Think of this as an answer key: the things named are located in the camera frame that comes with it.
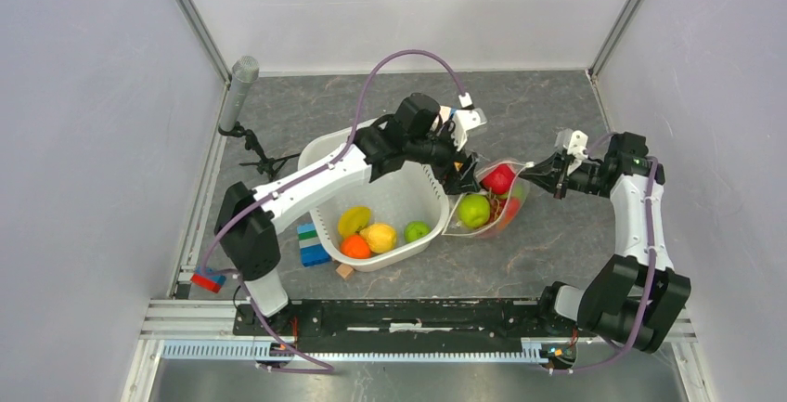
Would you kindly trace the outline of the green apple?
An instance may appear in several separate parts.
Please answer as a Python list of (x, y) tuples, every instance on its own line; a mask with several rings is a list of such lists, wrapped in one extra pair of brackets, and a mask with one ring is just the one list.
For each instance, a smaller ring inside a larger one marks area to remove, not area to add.
[(467, 194), (458, 202), (459, 222), (470, 229), (487, 224), (491, 215), (490, 201), (483, 194)]

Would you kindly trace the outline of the red apple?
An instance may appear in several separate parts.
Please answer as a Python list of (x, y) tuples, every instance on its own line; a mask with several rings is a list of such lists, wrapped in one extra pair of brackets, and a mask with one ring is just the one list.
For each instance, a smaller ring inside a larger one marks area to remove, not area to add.
[(510, 191), (511, 185), (516, 180), (516, 173), (506, 164), (501, 163), (486, 173), (481, 179), (481, 185), (495, 195), (504, 195)]

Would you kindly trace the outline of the green pear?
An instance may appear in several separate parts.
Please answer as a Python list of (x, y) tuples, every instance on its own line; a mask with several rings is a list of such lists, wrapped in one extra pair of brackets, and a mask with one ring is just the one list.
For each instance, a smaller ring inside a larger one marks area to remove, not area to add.
[(510, 199), (515, 199), (519, 203), (524, 202), (528, 195), (528, 185), (522, 181), (517, 181), (510, 190)]

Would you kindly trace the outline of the clear dotted zip bag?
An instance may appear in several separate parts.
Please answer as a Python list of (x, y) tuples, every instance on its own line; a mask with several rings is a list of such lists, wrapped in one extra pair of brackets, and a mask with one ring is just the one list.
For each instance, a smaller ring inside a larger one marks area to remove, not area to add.
[(499, 235), (522, 209), (530, 185), (521, 177), (533, 162), (503, 159), (477, 174), (481, 190), (453, 198), (449, 220), (441, 234), (448, 237), (487, 239)]

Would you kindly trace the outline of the red orange mango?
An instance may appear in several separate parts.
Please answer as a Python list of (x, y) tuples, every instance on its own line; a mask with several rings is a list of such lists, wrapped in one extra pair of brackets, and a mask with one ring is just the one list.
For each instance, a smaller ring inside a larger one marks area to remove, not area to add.
[(516, 217), (522, 204), (510, 198), (491, 200), (490, 227), (497, 231), (505, 229)]

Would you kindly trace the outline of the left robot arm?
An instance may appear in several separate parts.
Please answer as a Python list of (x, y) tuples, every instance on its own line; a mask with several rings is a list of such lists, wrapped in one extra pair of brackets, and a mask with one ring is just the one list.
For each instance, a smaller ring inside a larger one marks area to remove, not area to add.
[(433, 98), (413, 93), (394, 113), (352, 128), (346, 142), (322, 159), (256, 189), (238, 182), (226, 191), (214, 243), (234, 265), (261, 328), (276, 335), (290, 326), (277, 237), (303, 214), (407, 162), (430, 167), (446, 194), (478, 190), (475, 156), (465, 145), (487, 119), (468, 95), (459, 99), (460, 108), (443, 110)]

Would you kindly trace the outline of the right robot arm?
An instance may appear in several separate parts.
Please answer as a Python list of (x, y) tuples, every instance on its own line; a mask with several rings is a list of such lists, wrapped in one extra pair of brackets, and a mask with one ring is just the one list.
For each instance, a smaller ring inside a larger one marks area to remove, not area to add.
[(615, 217), (608, 262), (585, 289), (560, 281), (548, 286), (536, 324), (559, 335), (574, 323), (624, 349), (653, 353), (691, 292), (690, 279), (676, 272), (665, 246), (664, 167), (650, 155), (645, 137), (633, 133), (611, 134), (601, 158), (590, 152), (584, 133), (565, 130), (550, 157), (518, 174), (556, 199), (570, 191), (605, 198)]

